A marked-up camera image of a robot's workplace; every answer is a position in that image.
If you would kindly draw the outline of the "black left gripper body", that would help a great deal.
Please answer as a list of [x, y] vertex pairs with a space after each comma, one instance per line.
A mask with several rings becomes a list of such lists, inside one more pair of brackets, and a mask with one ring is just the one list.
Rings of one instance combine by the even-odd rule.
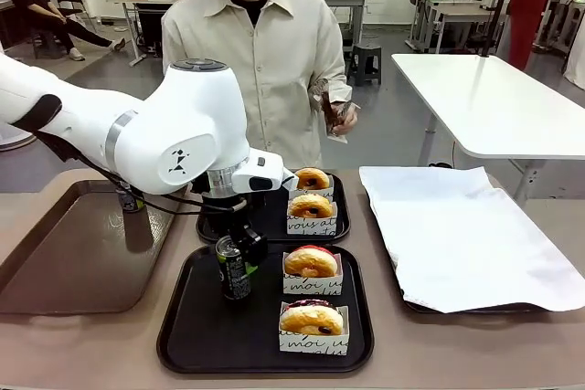
[[248, 195], [225, 198], [203, 196], [200, 214], [200, 237], [203, 240], [219, 240], [230, 236], [232, 240], [245, 240], [250, 231]]

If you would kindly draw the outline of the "person's left hand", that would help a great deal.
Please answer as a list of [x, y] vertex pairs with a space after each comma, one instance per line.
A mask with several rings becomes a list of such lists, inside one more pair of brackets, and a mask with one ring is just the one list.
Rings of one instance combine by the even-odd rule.
[[336, 123], [327, 129], [328, 135], [342, 136], [351, 132], [358, 120], [358, 108], [354, 105], [344, 110], [341, 106], [333, 107]]

